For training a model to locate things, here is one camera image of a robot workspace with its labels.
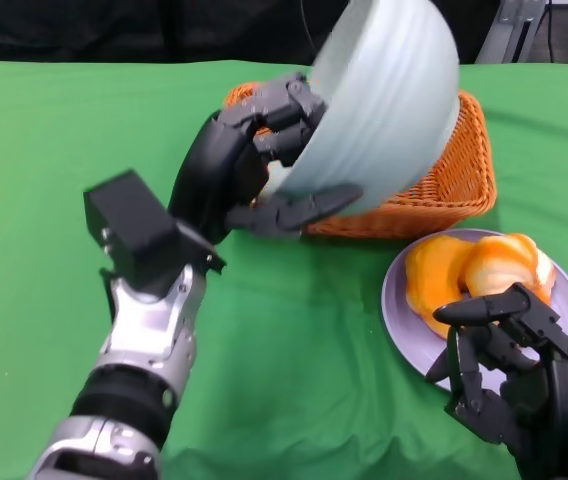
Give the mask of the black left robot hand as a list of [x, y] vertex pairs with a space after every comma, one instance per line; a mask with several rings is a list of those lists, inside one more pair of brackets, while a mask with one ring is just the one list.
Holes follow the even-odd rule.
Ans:
[[293, 166], [327, 106], [303, 73], [262, 84], [253, 95], [211, 114], [176, 176], [168, 210], [218, 244], [232, 230], [262, 237], [296, 237], [333, 216], [363, 194], [353, 183], [306, 195], [259, 199], [268, 165]]

